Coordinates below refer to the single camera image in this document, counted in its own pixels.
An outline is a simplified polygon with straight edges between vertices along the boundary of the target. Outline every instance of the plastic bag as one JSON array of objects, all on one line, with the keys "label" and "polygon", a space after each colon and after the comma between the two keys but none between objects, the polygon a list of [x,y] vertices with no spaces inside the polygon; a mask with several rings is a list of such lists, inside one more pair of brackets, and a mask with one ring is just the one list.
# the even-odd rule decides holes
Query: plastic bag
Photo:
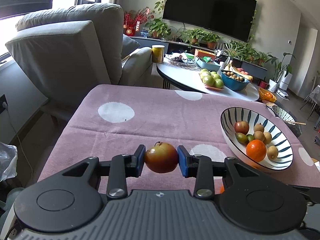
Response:
[{"label": "plastic bag", "polygon": [[6,145],[0,142],[0,181],[17,176],[17,160],[17,148],[14,145]]}]

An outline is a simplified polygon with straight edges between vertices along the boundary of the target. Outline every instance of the green apple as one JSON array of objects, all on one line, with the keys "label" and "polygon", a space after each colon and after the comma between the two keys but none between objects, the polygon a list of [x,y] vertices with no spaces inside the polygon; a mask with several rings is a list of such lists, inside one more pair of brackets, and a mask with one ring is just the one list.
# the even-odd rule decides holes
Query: green apple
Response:
[{"label": "green apple", "polygon": [[216,79],[215,81],[216,81],[215,87],[216,87],[216,88],[219,88],[219,89],[222,89],[223,86],[224,86],[223,81],[222,81],[221,79]]},{"label": "green apple", "polygon": [[203,69],[200,71],[200,73],[202,73],[202,72],[210,72],[210,71],[207,70],[207,69],[205,69],[205,68],[203,68]]},{"label": "green apple", "polygon": [[221,79],[221,76],[219,76],[218,74],[213,74],[212,76],[214,79]]},{"label": "green apple", "polygon": [[216,84],[216,81],[215,81],[215,79],[213,78],[213,76],[205,76],[205,77],[203,78],[202,82],[203,82],[205,85],[209,86],[209,87],[214,87],[215,84]]},{"label": "green apple", "polygon": [[200,73],[200,78],[201,78],[201,80],[203,80],[203,78],[204,78],[205,76],[211,76],[210,72],[204,71],[204,72]]}]

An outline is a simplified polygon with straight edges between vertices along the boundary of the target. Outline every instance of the banana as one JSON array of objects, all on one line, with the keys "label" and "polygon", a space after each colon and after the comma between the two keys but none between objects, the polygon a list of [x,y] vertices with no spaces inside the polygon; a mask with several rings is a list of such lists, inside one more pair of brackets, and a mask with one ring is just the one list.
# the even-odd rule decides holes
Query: banana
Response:
[{"label": "banana", "polygon": [[253,76],[244,75],[244,74],[240,73],[240,71],[239,71],[236,67],[234,67],[234,66],[232,65],[232,60],[230,60],[229,64],[225,67],[224,70],[225,70],[225,71],[234,72],[234,73],[238,74],[239,76],[244,77],[245,79],[247,79],[247,80],[249,80],[249,81],[253,80]]}]

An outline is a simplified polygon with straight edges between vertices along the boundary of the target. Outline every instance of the yellow canister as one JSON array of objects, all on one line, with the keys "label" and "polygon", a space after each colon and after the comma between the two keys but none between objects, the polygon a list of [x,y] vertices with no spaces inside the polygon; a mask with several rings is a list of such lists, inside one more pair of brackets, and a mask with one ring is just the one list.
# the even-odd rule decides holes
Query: yellow canister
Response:
[{"label": "yellow canister", "polygon": [[152,62],[163,63],[164,45],[152,45]]}]

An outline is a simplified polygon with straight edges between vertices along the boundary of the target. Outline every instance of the chopsticks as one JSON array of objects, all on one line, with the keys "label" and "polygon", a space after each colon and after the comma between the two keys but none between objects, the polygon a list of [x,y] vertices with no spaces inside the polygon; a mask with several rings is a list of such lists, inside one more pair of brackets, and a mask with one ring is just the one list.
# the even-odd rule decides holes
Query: chopsticks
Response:
[{"label": "chopsticks", "polygon": [[286,121],[286,120],[283,120],[284,122],[287,122],[287,123],[295,123],[295,124],[301,124],[301,125],[307,125],[306,123],[304,122],[290,122],[290,121]]}]

